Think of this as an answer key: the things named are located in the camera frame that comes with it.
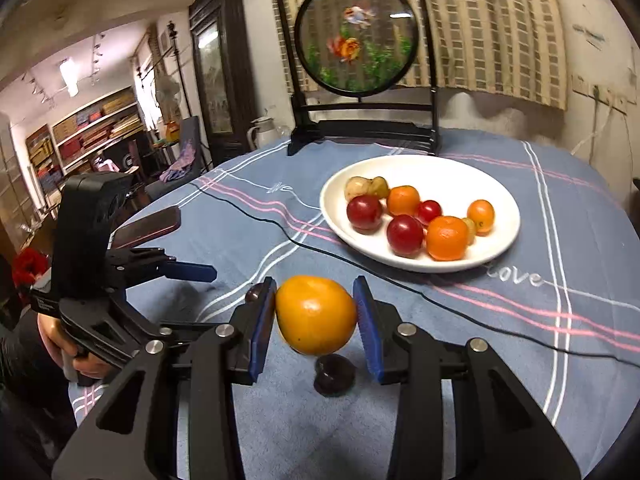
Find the person left hand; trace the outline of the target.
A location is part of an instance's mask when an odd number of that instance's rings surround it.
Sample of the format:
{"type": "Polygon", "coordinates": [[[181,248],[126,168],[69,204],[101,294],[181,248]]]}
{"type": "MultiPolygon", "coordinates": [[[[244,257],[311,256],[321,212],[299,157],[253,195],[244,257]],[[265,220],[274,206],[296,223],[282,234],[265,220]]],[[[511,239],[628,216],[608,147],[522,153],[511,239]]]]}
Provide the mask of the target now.
{"type": "Polygon", "coordinates": [[[68,336],[58,318],[38,313],[37,325],[47,352],[58,366],[64,366],[64,359],[68,359],[77,373],[93,379],[103,379],[114,370],[114,367],[92,353],[81,356],[78,345],[68,336]]]}

